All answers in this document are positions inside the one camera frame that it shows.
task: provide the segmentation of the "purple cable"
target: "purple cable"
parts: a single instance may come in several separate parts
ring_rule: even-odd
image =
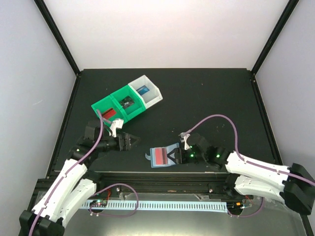
[[[251,216],[254,216],[254,215],[257,215],[258,213],[260,213],[262,211],[262,209],[264,208],[264,205],[265,205],[265,199],[262,198],[259,209],[257,211],[255,211],[254,213],[252,213],[252,214],[249,214],[249,215],[233,215],[229,210],[227,210],[227,213],[230,216],[232,216],[232,217],[235,216],[237,218],[248,218],[248,217],[251,217]]]
[[[193,131],[195,128],[197,128],[199,125],[201,125],[203,122],[205,122],[206,120],[210,119],[210,118],[214,118],[214,117],[221,117],[221,118],[224,118],[226,120],[228,120],[230,122],[230,124],[232,125],[233,127],[233,130],[234,130],[234,136],[235,136],[235,152],[236,154],[238,155],[238,157],[242,160],[242,161],[245,161],[244,158],[240,155],[240,152],[238,151],[238,134],[237,134],[237,130],[236,130],[236,126],[235,124],[233,123],[233,121],[225,116],[225,115],[221,115],[221,114],[215,114],[215,115],[211,115],[211,116],[208,116],[204,119],[202,119],[198,124],[196,124],[193,128],[191,128],[190,130],[188,130],[187,132],[183,133],[184,135],[186,134],[189,134],[191,131]],[[263,166],[263,165],[259,165],[259,164],[256,164],[256,163],[253,163],[251,161],[247,161],[246,163],[248,164],[251,164],[253,166],[257,166],[257,167],[260,167],[260,168],[263,168],[263,169],[266,169],[266,170],[269,170],[269,171],[273,171],[273,172],[276,172],[276,173],[280,173],[280,174],[285,174],[287,176],[290,176],[290,177],[293,177],[293,178],[297,178],[301,181],[304,181],[312,186],[315,186],[315,182],[311,181],[311,180],[308,180],[306,178],[303,178],[301,176],[298,176],[298,175],[295,175],[295,174],[292,174],[292,173],[288,173],[288,172],[284,172],[284,171],[277,171],[276,169],[273,169],[273,168],[270,168],[270,167],[266,167],[266,166]]]
[[[102,114],[99,110],[97,110],[97,114],[98,114],[98,117],[100,119],[100,132],[99,132],[99,135],[98,135],[98,138],[95,142],[95,144],[93,145],[93,147],[80,159],[78,160],[75,164],[73,164],[73,166],[71,166],[66,172],[65,172],[65,175],[67,175],[76,165],[80,164],[82,161],[84,161],[85,158],[87,158],[93,151],[94,149],[96,148],[96,146],[98,145],[99,141],[101,140],[102,138],[102,134],[103,134],[103,119],[102,119]],[[61,181],[64,179],[64,177],[61,177],[59,179],[59,181],[57,182],[57,184],[54,186],[54,188],[52,189],[52,191],[50,192],[50,194],[48,195],[44,205],[46,206],[50,200],[50,198],[52,197],[52,195],[54,194],[54,192],[56,191],[57,187],[59,186],[59,184],[61,183]],[[32,236],[33,234],[33,231],[34,231],[34,228],[35,228],[35,225],[41,215],[41,213],[44,211],[44,207],[39,211],[39,213],[37,214],[37,216],[35,217],[32,225],[31,225],[31,228],[30,228],[30,232],[29,232],[29,236]]]
[[[126,217],[132,216],[133,214],[136,213],[136,211],[137,211],[137,209],[138,209],[138,207],[139,207],[139,197],[138,197],[138,194],[137,194],[136,190],[134,190],[133,187],[129,186],[128,184],[125,184],[125,183],[115,183],[115,184],[109,185],[108,187],[106,187],[106,188],[104,188],[104,189],[98,191],[98,192],[95,193],[94,195],[92,195],[92,197],[93,197],[93,196],[96,196],[97,194],[100,194],[100,193],[106,191],[107,189],[110,189],[110,188],[112,188],[112,187],[114,187],[114,186],[118,186],[118,185],[125,186],[125,187],[131,189],[131,190],[135,193],[136,199],[137,199],[137,203],[136,203],[136,207],[134,208],[134,210],[133,210],[132,212],[126,214],[126,215],[101,214],[101,213],[94,213],[94,212],[92,212],[92,207],[94,206],[94,205],[92,205],[92,206],[90,206],[90,209],[89,209],[89,211],[90,211],[91,214],[95,214],[95,215],[98,214],[98,215],[102,215],[102,216],[110,216],[110,217],[117,217],[117,218],[126,218]]]

